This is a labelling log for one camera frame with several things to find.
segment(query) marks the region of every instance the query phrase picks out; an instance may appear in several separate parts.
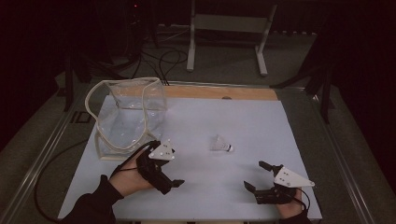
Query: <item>human hand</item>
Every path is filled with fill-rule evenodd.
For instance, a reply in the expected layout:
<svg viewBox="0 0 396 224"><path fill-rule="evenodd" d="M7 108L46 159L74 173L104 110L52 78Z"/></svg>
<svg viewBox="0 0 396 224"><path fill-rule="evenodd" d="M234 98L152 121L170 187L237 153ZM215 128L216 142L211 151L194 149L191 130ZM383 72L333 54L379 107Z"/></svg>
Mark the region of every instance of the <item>human hand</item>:
<svg viewBox="0 0 396 224"><path fill-rule="evenodd" d="M294 196L295 199L301 200L302 192L301 189L296 190L296 195ZM295 200L291 200L290 203L284 204L276 204L277 211L279 212L281 218L289 218L295 217L300 215L303 212L303 207L300 203L296 202Z"/></svg>
<svg viewBox="0 0 396 224"><path fill-rule="evenodd" d="M124 169L132 169L127 171L119 171L110 177L110 184L123 196L126 197L141 189L152 189L152 185L139 172L137 172L136 159L142 154L141 150L133 158L122 166Z"/></svg>

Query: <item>aluminum rail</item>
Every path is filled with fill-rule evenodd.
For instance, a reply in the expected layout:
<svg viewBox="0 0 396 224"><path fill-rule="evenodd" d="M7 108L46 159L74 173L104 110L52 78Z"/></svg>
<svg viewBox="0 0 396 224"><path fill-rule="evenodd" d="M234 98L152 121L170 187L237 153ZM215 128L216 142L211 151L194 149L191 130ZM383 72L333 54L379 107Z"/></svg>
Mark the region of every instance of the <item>aluminum rail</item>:
<svg viewBox="0 0 396 224"><path fill-rule="evenodd" d="M344 183L346 185L346 190L348 191L351 201L355 206L356 212L361 220L361 223L375 224L373 215L370 212L370 209L367 206L367 203L364 200L363 195L361 194L361 189L359 188L359 185L354 175L350 171L347 161L343 155L343 152L334 137L331 125L326 124L319 113L319 108L318 108L319 103L317 96L313 97L311 101L311 105L312 107L314 107L313 111L317 116L316 119L318 120L318 123L321 125L323 132L327 134L327 137L330 141L335 163L340 171L340 176L344 180Z"/></svg>
<svg viewBox="0 0 396 224"><path fill-rule="evenodd" d="M23 178L20 186L16 190L13 198L10 203L7 205L6 210L2 214L0 218L0 223L10 224L15 221L18 213L21 211L23 205L31 194L33 188L35 187L35 182L37 181L38 175L41 170L50 160L50 157L57 147L59 140L61 139L67 124L73 116L74 110L77 107L77 104L81 101L84 94L84 91L87 90L87 86L82 84L76 91L78 96L77 100L70 106L67 112L64 112L58 123L56 124L53 132L49 136L49 139L46 142L46 145L43 146L39 155L35 159L35 162L27 171L25 177Z"/></svg>

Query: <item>metal stand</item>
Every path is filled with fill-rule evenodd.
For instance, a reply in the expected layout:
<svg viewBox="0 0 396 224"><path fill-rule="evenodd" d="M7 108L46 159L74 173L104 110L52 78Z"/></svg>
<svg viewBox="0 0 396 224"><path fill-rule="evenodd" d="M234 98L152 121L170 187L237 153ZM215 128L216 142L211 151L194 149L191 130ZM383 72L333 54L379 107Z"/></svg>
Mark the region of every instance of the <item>metal stand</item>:
<svg viewBox="0 0 396 224"><path fill-rule="evenodd" d="M306 94L316 95L322 87L320 99L320 115L326 123L329 123L328 109L330 103L330 89L332 84L332 71L335 63L326 64L323 66L315 66L306 72L299 73L297 76L292 77L284 82L276 85L271 85L270 88L283 89L303 78L311 77L304 90Z"/></svg>
<svg viewBox="0 0 396 224"><path fill-rule="evenodd" d="M265 66L262 50L271 29L272 20L276 12L276 5L271 7L267 18L252 18L252 17L233 17L233 16L218 16L218 15L204 15L195 13L195 0L191 0L191 26L190 26L190 47L189 56L187 60L187 70L192 72L194 70L195 61L195 30L217 30L217 31L234 31L234 32L250 32L262 34L262 41L259 46L256 46L255 51L257 55L257 62L260 68L260 75L267 76L267 68Z"/></svg>

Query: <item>metal frame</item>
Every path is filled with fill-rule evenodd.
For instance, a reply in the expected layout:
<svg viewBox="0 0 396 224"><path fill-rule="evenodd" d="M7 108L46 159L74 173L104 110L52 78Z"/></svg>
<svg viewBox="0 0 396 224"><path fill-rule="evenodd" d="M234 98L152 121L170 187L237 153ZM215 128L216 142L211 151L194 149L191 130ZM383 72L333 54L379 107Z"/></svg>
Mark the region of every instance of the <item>metal frame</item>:
<svg viewBox="0 0 396 224"><path fill-rule="evenodd" d="M260 45L256 46L257 63L259 64L260 75L267 76L267 67L265 65L262 51L269 35L272 21L276 12L276 5L273 5L268 18L252 18L252 17L233 17L233 16L217 16L195 13L195 0L191 0L191 25L190 25L190 47L187 60L187 70L194 70L195 61L195 30L218 30L218 31L236 31L250 32L262 34Z"/></svg>
<svg viewBox="0 0 396 224"><path fill-rule="evenodd" d="M359 219L361 220L361 223L375 224L376 222L374 220L372 213L370 212L369 207L367 206L366 201L363 198L361 189L354 175L349 169L347 161L343 155L342 149L340 148L340 146L337 143L337 140L335 139L331 125L329 123L326 123L320 114L320 108L319 108L320 102L316 95L314 96L311 103L312 103L312 107L314 107L313 111L317 116L317 120L320 123L323 132L326 133L327 138L331 144L332 154L334 156L335 163L340 172L340 176L344 180L346 190L348 191L350 199L353 202L353 205L355 206L356 212L359 216Z"/></svg>
<svg viewBox="0 0 396 224"><path fill-rule="evenodd" d="M41 149L40 154L35 159L35 162L27 171L25 177L23 178L20 186L16 190L13 198L11 199L10 203L7 205L6 210L4 211L3 215L0 217L0 223L8 224L14 223L15 219L18 217L18 213L23 208L24 203L29 198L33 188L35 187L35 182L37 178L50 160L52 153L54 152L55 148L58 146L60 139L64 134L64 130L66 129L67 125L70 123L70 120L73 118L74 110L77 107L77 104L82 100L84 91L87 90L87 85L82 85L82 87L78 88L77 100L70 105L69 110L65 111L56 127L54 128L52 134L49 136L49 139L46 145L43 146Z"/></svg>

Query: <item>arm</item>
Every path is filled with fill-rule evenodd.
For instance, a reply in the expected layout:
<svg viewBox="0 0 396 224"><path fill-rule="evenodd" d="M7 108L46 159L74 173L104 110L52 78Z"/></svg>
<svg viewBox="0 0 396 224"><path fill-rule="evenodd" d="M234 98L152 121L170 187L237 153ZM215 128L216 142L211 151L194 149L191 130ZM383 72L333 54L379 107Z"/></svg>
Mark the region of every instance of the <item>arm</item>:
<svg viewBox="0 0 396 224"><path fill-rule="evenodd" d="M109 180L107 180L107 176L102 175L96 191L79 197L73 210L60 223L116 223L112 209L112 205L116 201L141 189L152 188L150 183L134 169L136 167L135 159L140 154L136 154L122 166L122 169L132 170L117 172Z"/></svg>
<svg viewBox="0 0 396 224"><path fill-rule="evenodd" d="M299 201L302 199L300 190L296 190L295 198ZM276 208L281 216L279 224L311 224L307 217L308 210L303 210L302 205L294 200L290 203L277 204Z"/></svg>

